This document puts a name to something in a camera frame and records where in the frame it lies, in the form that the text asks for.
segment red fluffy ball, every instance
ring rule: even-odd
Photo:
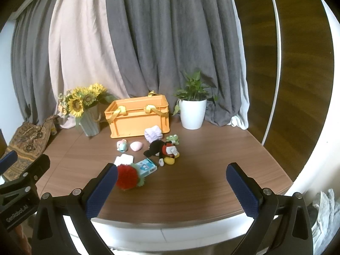
[[[137,186],[138,173],[137,170],[130,165],[121,164],[117,167],[118,180],[116,186],[122,190],[129,190]]]

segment orange plastic crate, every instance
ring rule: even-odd
[[[110,124],[111,138],[144,135],[146,128],[159,126],[168,133],[169,104],[164,95],[114,101],[105,110]]]

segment green frog toy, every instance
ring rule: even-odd
[[[174,135],[169,135],[167,138],[167,141],[171,141],[171,143],[173,145],[179,145],[180,142],[178,141],[178,135],[177,134],[174,134]]]

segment white flower pot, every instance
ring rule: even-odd
[[[207,100],[199,102],[178,101],[182,126],[186,129],[199,129],[202,126]]]
[[[99,133],[99,116],[100,114],[97,105],[84,111],[79,124],[86,136],[94,136]]]

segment small figurine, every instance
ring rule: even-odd
[[[149,149],[144,151],[144,155],[147,158],[153,155],[158,156],[159,165],[163,166],[164,163],[173,165],[175,158],[178,158],[180,153],[171,141],[163,142],[162,140],[155,140],[150,144]]]
[[[169,135],[167,137],[167,141],[170,141],[171,143],[173,143],[175,146],[178,146],[180,144],[180,142],[178,141],[178,135],[174,134],[174,135]]]
[[[128,150],[127,141],[125,139],[117,142],[117,150],[120,152],[126,152]]]

